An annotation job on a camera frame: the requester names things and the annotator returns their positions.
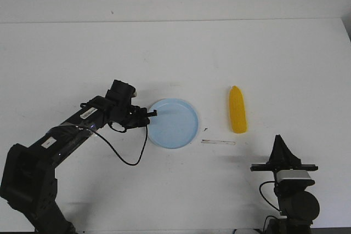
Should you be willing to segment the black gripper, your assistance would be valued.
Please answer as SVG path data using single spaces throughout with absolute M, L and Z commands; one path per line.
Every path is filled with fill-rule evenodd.
M 297 167 L 278 165 L 282 161 L 282 155 L 284 156 L 285 162 L 289 165 L 300 165 Z M 285 144 L 283 138 L 280 135 L 275 136 L 273 149 L 270 154 L 268 164 L 252 164 L 250 171 L 252 172 L 278 172 L 281 170 L 306 170 L 308 172 L 314 172 L 318 170 L 318 166 L 314 164 L 303 164 L 301 160 L 296 157 Z
M 141 115 L 145 118 L 140 117 L 139 106 L 114 106 L 109 113 L 108 126 L 113 129 L 113 124 L 117 123 L 124 129 L 147 127 L 150 124 L 150 120 L 147 117 L 157 116 L 157 111 L 148 112 L 147 110 L 143 110 Z

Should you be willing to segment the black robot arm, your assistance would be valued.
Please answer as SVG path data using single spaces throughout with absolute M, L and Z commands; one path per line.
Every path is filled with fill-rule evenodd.
M 50 128 L 43 137 L 26 147 L 13 145 L 4 166 L 1 197 L 9 206 L 24 214 L 35 233 L 76 233 L 55 199 L 58 181 L 55 169 L 79 146 L 105 125 L 118 123 L 122 133 L 146 128 L 156 111 L 132 105 L 136 89 L 114 80 L 105 96 L 96 96 L 80 105 L 60 125 Z
M 309 172 L 318 170 L 314 164 L 303 164 L 287 147 L 281 135 L 276 135 L 273 149 L 264 164 L 252 164 L 252 172 L 272 172 L 274 180 L 260 184 L 259 193 L 265 184 L 274 184 L 278 206 L 268 204 L 279 212 L 281 218 L 268 215 L 262 233 L 311 233 L 311 225 L 320 213 L 320 204 L 306 188 L 315 184 Z

